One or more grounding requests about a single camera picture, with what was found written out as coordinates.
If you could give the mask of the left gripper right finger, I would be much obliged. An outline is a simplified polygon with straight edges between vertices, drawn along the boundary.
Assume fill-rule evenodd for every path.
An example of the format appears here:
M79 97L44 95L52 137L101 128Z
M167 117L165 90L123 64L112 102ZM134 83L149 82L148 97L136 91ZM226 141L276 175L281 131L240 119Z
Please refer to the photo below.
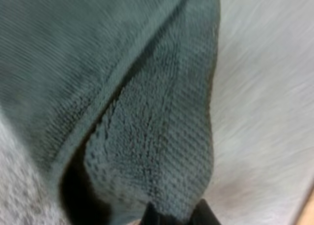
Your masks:
M195 206L188 225L221 225L205 199L201 199Z

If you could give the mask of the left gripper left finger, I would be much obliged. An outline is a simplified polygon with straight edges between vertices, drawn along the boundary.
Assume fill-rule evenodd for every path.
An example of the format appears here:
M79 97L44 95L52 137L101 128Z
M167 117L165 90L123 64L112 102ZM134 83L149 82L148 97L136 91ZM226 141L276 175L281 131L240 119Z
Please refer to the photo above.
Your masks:
M140 220L141 225L167 225L167 217L159 213L152 203L148 203L144 215Z

